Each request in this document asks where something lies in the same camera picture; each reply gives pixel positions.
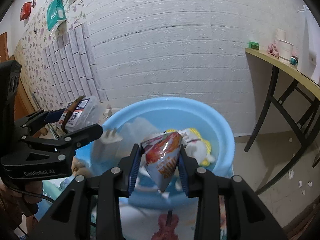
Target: cable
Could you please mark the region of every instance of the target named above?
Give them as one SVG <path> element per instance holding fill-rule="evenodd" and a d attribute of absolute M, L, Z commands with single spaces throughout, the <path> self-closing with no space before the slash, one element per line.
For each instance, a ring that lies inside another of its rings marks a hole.
<path fill-rule="evenodd" d="M 21 193 L 21 194 L 24 194 L 24 195 L 28 195 L 28 196 L 31 196 L 31 197 L 38 197 L 38 198 L 42 198 L 42 199 L 45 199 L 51 203 L 54 202 L 54 199 L 48 197 L 48 196 L 45 196 L 45 195 L 42 195 L 42 194 L 37 194 L 37 193 L 31 193 L 31 192 L 27 192 L 27 191 L 24 191 L 24 190 L 20 190 L 20 189 L 16 189 L 16 188 L 13 188 L 13 187 L 10 187 L 8 185 L 6 185 L 9 189 L 15 191 L 15 192 L 18 192 L 18 193 Z"/>
<path fill-rule="evenodd" d="M 20 229 L 20 231 L 21 231 L 22 233 L 24 233 L 24 234 L 26 235 L 26 237 L 29 237 L 28 234 L 27 234 L 20 226 L 18 226 L 18 228 Z"/>

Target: chip bag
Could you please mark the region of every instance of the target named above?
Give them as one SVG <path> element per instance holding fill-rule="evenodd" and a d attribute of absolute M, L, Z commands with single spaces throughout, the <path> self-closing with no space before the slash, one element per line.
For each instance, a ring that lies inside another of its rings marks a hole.
<path fill-rule="evenodd" d="M 164 192 L 177 167 L 181 135 L 178 132 L 165 133 L 141 143 L 146 154 L 147 172 Z"/>

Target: red box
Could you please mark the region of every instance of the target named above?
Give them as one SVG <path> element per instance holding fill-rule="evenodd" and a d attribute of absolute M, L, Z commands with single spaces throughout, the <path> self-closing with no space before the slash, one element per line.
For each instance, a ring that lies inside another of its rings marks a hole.
<path fill-rule="evenodd" d="M 25 20 L 29 17 L 31 13 L 31 2 L 26 2 L 22 8 L 21 8 L 21 11 L 20 11 L 20 20 Z"/>

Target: white cup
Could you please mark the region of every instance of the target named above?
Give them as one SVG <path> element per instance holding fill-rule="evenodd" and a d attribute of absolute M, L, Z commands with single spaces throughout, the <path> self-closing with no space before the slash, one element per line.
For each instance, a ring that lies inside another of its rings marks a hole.
<path fill-rule="evenodd" d="M 279 40 L 285 41 L 286 40 L 285 34 L 286 32 L 284 30 L 276 28 L 275 42 L 277 43 Z"/>
<path fill-rule="evenodd" d="M 290 63 L 292 57 L 293 44 L 279 40 L 277 45 L 279 51 L 279 60 L 283 63 Z"/>

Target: floral wallpaper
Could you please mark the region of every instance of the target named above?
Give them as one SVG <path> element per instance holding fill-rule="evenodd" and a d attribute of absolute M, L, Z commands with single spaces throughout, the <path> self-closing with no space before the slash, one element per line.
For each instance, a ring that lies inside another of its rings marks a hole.
<path fill-rule="evenodd" d="M 58 95 L 52 90 L 54 83 L 45 69 L 42 52 L 53 40 L 86 21 L 83 0 L 77 0 L 71 6 L 69 0 L 62 0 L 67 21 L 63 22 L 57 31 L 49 36 L 47 9 L 51 1 L 53 0 L 46 0 L 32 20 L 30 19 L 28 27 L 14 51 L 15 59 L 22 65 L 21 81 L 35 109 L 37 107 L 31 97 L 31 93 L 34 91 L 37 91 L 35 97 L 41 108 L 55 110 L 64 106 L 58 102 Z"/>

